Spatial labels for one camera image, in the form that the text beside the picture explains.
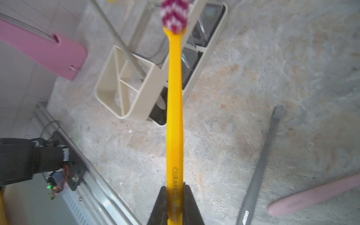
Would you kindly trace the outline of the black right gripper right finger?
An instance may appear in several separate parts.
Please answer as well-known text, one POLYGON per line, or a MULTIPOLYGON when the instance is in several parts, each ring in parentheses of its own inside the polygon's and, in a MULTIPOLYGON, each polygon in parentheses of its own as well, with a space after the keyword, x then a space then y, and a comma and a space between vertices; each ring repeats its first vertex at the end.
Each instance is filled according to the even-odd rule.
POLYGON ((183 225, 205 225, 189 185, 183 187, 183 225))

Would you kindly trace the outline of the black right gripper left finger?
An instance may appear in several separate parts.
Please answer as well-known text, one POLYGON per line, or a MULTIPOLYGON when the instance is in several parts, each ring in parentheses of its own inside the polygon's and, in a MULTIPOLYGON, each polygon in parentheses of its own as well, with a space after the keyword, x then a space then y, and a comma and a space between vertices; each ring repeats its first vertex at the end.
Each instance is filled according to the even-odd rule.
POLYGON ((168 194, 166 186, 160 188, 147 225, 167 225, 168 194))

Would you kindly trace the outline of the pink toothbrush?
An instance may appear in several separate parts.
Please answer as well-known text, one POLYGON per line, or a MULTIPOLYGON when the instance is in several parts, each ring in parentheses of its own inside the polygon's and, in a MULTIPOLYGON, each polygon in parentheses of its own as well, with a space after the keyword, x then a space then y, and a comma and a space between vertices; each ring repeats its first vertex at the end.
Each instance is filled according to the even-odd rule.
POLYGON ((360 174, 355 174, 322 186, 318 186, 272 203, 267 212, 273 217, 298 212, 307 207, 340 195, 360 185, 360 174))

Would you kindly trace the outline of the grey toothbrush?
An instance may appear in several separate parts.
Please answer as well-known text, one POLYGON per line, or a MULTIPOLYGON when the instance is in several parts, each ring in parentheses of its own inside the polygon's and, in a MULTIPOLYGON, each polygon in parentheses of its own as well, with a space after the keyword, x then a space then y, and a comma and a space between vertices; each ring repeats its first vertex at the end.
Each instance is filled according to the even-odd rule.
POLYGON ((271 116, 270 128, 269 128, 268 134, 266 136, 266 140, 265 140, 264 146, 262 148, 262 151, 261 151, 258 163, 256 165, 253 177, 251 179, 250 185, 247 189, 246 195, 245 195, 243 203, 241 205, 241 209, 238 214, 237 221, 236 221, 237 225, 251 224, 252 218, 254 216, 256 204, 257 204, 259 191, 260 191, 262 180, 263 180, 263 174, 265 171, 267 157, 269 155, 271 144, 275 137, 279 122, 280 122, 282 116, 284 115, 285 110, 286 109, 285 109, 284 105, 278 105, 278 106, 274 107, 274 110, 273 110, 273 113, 271 116))

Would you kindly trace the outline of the yellow toothbrush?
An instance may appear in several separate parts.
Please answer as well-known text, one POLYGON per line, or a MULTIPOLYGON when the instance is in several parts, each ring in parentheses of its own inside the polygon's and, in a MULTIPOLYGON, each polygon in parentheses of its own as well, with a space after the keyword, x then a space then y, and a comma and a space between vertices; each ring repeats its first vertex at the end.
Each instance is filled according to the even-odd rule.
POLYGON ((160 16, 169 40, 166 190, 169 225, 183 223, 183 103, 182 103, 182 37, 188 24, 189 1, 161 2, 160 16))

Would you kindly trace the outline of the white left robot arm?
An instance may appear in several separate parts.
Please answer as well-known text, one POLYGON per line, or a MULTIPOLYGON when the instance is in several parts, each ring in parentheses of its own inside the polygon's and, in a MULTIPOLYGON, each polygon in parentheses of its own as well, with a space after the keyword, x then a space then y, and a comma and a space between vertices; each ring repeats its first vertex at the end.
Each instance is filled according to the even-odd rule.
POLYGON ((1 186, 58 171, 69 161, 69 148, 43 138, 1 138, 1 186))

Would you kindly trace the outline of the left circuit board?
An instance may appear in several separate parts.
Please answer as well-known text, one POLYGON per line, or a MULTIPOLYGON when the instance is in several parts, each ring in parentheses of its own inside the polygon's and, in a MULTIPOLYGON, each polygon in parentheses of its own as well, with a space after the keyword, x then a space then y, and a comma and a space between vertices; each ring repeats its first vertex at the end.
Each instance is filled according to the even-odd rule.
POLYGON ((68 181, 69 166, 65 165, 62 169, 51 172, 46 177, 46 189, 48 190, 48 197, 53 200, 59 193, 61 193, 68 181))

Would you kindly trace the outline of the pink plastic block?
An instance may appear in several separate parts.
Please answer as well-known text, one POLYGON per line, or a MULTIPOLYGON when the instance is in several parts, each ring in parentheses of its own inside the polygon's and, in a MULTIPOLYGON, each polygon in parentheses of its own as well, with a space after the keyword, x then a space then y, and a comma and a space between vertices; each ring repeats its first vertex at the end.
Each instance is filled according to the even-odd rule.
POLYGON ((36 63, 67 80, 74 80, 87 51, 80 43, 57 33, 48 40, 1 19, 1 40, 36 63))

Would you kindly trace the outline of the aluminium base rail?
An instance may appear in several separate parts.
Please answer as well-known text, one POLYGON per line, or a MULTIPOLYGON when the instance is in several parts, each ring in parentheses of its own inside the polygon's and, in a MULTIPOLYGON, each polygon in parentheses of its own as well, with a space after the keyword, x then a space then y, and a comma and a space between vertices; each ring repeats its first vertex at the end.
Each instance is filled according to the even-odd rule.
POLYGON ((70 148, 70 155, 80 161, 70 165, 75 169, 60 198, 65 202, 78 225, 139 225, 127 205, 119 198, 91 162, 77 148, 59 122, 46 109, 45 102, 35 106, 32 126, 40 137, 53 137, 70 148))

